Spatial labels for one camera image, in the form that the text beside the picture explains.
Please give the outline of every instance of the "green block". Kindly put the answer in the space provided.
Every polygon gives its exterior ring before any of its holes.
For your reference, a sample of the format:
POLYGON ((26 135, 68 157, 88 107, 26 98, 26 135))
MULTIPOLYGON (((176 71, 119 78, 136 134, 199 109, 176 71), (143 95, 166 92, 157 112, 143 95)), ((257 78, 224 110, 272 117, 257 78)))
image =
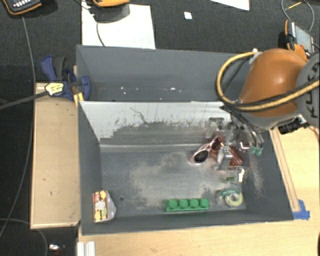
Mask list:
POLYGON ((169 199, 164 203, 166 212, 203 211, 210 205, 207 198, 169 199))
POLYGON ((223 189, 219 192, 219 198, 221 199, 222 197, 225 197, 225 196, 231 196, 232 194, 240 195, 241 191, 236 188, 223 189))
POLYGON ((254 147, 250 148, 249 153, 251 155, 254 155, 256 153, 256 150, 257 150, 257 148, 254 146, 254 147))
POLYGON ((257 157, 260 157, 263 150, 264 150, 263 148, 258 148, 258 149, 255 151, 256 156, 257 156, 257 157))
POLYGON ((225 179, 226 182, 234 182, 236 180, 236 177, 227 177, 225 179))

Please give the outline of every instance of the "bin floor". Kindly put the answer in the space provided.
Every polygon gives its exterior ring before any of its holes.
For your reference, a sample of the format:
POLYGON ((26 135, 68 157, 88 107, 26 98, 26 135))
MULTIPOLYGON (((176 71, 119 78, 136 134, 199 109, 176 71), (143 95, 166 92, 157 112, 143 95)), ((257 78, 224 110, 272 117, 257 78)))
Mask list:
MULTIPOLYGON (((100 153, 101 185, 117 207, 118 217, 166 213, 167 199, 208 198, 209 211, 234 210, 216 192, 241 185, 222 182, 212 166, 213 159, 200 165, 189 161, 190 152, 100 153)), ((245 209, 245 204, 236 209, 245 209)))

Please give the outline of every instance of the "blue clamp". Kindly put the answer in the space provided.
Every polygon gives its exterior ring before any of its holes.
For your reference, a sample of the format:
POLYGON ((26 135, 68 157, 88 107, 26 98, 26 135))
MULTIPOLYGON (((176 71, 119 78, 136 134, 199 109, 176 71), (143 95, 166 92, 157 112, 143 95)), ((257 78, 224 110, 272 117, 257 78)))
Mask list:
MULTIPOLYGON (((57 82, 63 83, 63 92, 60 93, 57 97, 61 97, 70 101, 74 99, 74 93, 71 91, 73 86, 79 86, 76 82, 77 77, 72 72, 71 68, 65 66, 66 58, 60 58, 55 62, 53 56, 45 57, 41 62, 42 72, 48 77, 49 82, 57 82)), ((81 86, 83 99, 87 101, 90 97, 91 85, 88 76, 81 77, 81 86)))

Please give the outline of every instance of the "orange device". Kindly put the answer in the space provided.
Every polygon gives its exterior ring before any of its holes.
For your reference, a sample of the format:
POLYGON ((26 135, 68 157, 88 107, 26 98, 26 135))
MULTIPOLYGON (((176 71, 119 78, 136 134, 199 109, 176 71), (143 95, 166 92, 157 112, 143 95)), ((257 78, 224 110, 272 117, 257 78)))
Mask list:
POLYGON ((128 3, 130 0, 92 0, 99 7, 112 7, 128 3))
MULTIPOLYGON (((277 48, 263 52, 250 67, 239 102, 252 103, 293 90, 305 65, 306 62, 299 54, 287 49, 277 48)), ((266 111, 252 112, 251 115, 270 118, 287 115, 296 110, 296 103, 291 101, 266 111)))

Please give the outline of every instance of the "yellow cable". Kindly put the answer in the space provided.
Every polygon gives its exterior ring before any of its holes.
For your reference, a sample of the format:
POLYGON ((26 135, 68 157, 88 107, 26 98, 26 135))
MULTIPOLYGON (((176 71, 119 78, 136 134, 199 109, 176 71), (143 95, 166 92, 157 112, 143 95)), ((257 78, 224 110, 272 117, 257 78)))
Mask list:
POLYGON ((291 8, 293 8, 293 7, 296 7, 296 6, 300 5, 300 4, 302 4, 302 1, 297 2, 297 3, 296 3, 296 4, 294 4, 294 5, 291 5, 290 7, 288 7, 288 8, 287 8, 287 9, 285 9, 285 10, 289 10, 289 9, 291 9, 291 8))
MULTIPOLYGON (((228 59, 221 67, 221 69, 219 70, 218 72, 218 75, 217 75, 217 80, 216 80, 216 89, 217 89, 217 93, 218 95, 223 99, 224 102, 227 102, 229 104, 232 104, 232 105, 236 105, 235 102, 231 101, 230 99, 228 99, 222 89, 221 89, 221 80, 223 78, 223 73, 225 71, 225 69, 227 68, 227 66, 229 66, 232 62, 238 60, 238 59, 241 59, 241 58, 244 58, 244 57, 248 57, 248 56, 252 56, 252 55, 255 55, 256 52, 246 52, 246 53, 242 53, 242 54, 239 54, 239 55, 236 55, 236 56, 233 56, 231 57, 230 59, 228 59)), ((263 110, 263 109, 267 109, 267 108, 272 108, 272 107, 275 107, 279 104, 284 104, 286 102, 289 102, 291 100, 294 100, 295 98, 313 90, 314 88, 318 87, 319 86, 319 80, 309 84, 308 86, 306 86, 305 88, 302 88, 300 89, 299 91, 296 91, 295 93, 293 94, 290 94, 288 96, 284 96, 283 98, 280 98, 280 99, 277 99, 277 100, 274 100, 274 101, 271 101, 271 102, 268 102, 268 103, 263 103, 263 104, 260 104, 260 105, 255 105, 255 106, 237 106, 236 108, 239 109, 239 110, 244 110, 244 111, 257 111, 257 110, 263 110)))

